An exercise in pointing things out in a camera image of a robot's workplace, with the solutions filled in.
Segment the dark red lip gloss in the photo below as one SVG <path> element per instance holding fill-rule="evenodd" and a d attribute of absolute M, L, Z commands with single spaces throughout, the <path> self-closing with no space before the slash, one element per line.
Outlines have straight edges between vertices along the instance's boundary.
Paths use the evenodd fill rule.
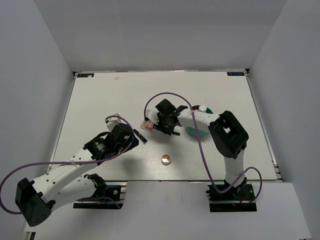
<path fill-rule="evenodd" d="M 173 131 L 173 132 L 172 132 L 172 135 L 180 136 L 180 135 L 181 135 L 181 133 L 180 133 L 180 132 Z"/>

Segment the white lotion bottle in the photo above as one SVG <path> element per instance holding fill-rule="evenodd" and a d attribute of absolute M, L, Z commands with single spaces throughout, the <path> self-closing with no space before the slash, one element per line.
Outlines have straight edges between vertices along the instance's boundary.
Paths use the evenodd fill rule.
<path fill-rule="evenodd" d="M 207 112 L 207 107 L 205 105 L 200 105 L 198 107 L 198 111 L 199 112 L 203 112 L 203 113 L 206 113 Z"/>

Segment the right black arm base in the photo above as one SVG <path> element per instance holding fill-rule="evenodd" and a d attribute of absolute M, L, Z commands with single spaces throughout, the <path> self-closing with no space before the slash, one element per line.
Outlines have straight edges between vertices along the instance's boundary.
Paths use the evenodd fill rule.
<path fill-rule="evenodd" d="M 238 195 L 231 191 L 224 194 L 218 193 L 212 185 L 208 185 L 209 210 L 211 213 L 237 213 L 237 212 L 256 212 L 257 205 L 252 201 L 255 197 L 254 189 L 251 184 L 246 184 Z"/>

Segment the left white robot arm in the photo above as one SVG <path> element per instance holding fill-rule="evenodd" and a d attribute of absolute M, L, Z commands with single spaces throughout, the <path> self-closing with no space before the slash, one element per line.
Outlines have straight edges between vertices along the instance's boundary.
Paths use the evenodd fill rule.
<path fill-rule="evenodd" d="M 111 200 L 105 180 L 88 171 L 103 159 L 114 159 L 139 145 L 133 129 L 119 123 L 87 142 L 67 163 L 33 180 L 17 184 L 15 204 L 30 227 L 43 223 L 53 211 L 74 201 Z"/>

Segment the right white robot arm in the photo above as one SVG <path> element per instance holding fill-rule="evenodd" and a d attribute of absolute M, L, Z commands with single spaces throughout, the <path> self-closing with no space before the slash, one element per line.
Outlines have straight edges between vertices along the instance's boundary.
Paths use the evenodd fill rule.
<path fill-rule="evenodd" d="M 149 110 L 146 117 L 157 131 L 178 136 L 175 127 L 184 127 L 194 129 L 196 134 L 202 131 L 211 135 L 216 149 L 224 157 L 226 195 L 233 200 L 242 196 L 247 183 L 243 158 L 249 135 L 233 113 L 228 110 L 221 114 L 208 113 L 206 109 L 184 105 L 175 107 L 167 99 L 155 108 L 156 111 Z"/>

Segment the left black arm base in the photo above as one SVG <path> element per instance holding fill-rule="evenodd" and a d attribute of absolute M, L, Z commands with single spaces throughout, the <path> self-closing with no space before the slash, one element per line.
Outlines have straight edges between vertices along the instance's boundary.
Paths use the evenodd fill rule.
<path fill-rule="evenodd" d="M 74 209 L 120 210 L 126 197 L 126 182 L 106 182 L 106 187 L 95 192 L 93 200 L 75 201 Z"/>

